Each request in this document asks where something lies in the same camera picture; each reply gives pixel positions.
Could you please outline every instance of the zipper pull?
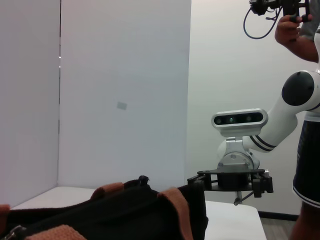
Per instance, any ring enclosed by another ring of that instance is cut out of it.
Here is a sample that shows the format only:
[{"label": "zipper pull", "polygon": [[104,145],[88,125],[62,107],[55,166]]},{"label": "zipper pull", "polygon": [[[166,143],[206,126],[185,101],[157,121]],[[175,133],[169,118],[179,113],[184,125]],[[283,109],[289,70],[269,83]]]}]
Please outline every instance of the zipper pull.
[{"label": "zipper pull", "polygon": [[5,236],[4,238],[2,238],[1,240],[13,240],[16,236],[17,236],[17,233],[18,232],[22,232],[22,231],[24,231],[24,230],[26,230],[26,228],[25,227],[23,227],[23,226],[16,226],[16,227],[14,227],[10,232],[9,232],[9,234],[7,235],[7,236]]}]

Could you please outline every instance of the brown strap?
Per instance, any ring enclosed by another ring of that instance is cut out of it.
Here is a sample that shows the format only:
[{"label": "brown strap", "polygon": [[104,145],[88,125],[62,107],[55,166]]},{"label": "brown strap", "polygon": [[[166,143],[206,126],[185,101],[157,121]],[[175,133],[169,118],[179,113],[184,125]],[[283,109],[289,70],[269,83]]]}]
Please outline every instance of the brown strap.
[{"label": "brown strap", "polygon": [[7,217],[10,212],[10,206],[7,204],[0,205],[0,235],[6,230]]},{"label": "brown strap", "polygon": [[86,240],[79,232],[68,225],[60,225],[28,236],[25,240]]},{"label": "brown strap", "polygon": [[97,188],[90,199],[96,199],[96,198],[101,198],[106,194],[111,194],[111,193],[116,193],[123,191],[125,189],[125,186],[122,182],[116,182],[116,183],[111,183],[108,185],[101,186]]},{"label": "brown strap", "polygon": [[174,206],[179,219],[180,233],[184,240],[193,240],[188,202],[178,188],[172,187],[159,192],[158,197],[167,198]]}]

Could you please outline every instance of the white backdrop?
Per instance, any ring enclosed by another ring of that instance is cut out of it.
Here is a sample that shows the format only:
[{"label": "white backdrop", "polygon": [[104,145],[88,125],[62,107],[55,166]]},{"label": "white backdrop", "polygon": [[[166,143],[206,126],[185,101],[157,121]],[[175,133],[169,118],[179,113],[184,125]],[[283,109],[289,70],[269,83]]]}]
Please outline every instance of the white backdrop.
[{"label": "white backdrop", "polygon": [[59,184],[184,183],[191,0],[65,0]]},{"label": "white backdrop", "polygon": [[0,204],[57,184],[60,0],[0,1]]},{"label": "white backdrop", "polygon": [[[211,125],[213,114],[251,108],[268,111],[291,74],[316,69],[314,63],[277,44],[274,31],[262,40],[248,38],[243,19],[249,7],[247,0],[192,1],[186,178],[217,168],[217,148],[224,138]],[[271,24],[263,16],[250,14],[247,30],[262,36]],[[273,177],[274,193],[251,197],[244,204],[260,211],[299,213],[301,203],[292,192],[292,180],[303,118],[300,113],[297,129],[274,151],[257,154],[260,168],[269,169]],[[206,197],[233,203],[235,194],[207,192]]]}]

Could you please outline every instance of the baseboard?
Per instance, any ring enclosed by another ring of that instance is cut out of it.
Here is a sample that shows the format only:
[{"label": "baseboard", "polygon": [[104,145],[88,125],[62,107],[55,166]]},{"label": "baseboard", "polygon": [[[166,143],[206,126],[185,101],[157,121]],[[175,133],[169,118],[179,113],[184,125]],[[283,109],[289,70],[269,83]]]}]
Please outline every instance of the baseboard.
[{"label": "baseboard", "polygon": [[264,219],[279,219],[287,221],[297,221],[299,215],[294,214],[284,214],[277,212],[268,212],[268,211],[258,211],[260,218]]}]

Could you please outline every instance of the gray floor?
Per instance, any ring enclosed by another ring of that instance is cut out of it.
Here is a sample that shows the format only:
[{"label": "gray floor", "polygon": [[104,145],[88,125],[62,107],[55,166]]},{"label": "gray floor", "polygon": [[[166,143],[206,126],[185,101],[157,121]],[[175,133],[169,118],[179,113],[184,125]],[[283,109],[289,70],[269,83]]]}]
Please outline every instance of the gray floor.
[{"label": "gray floor", "polygon": [[267,240],[288,240],[295,221],[261,218]]}]

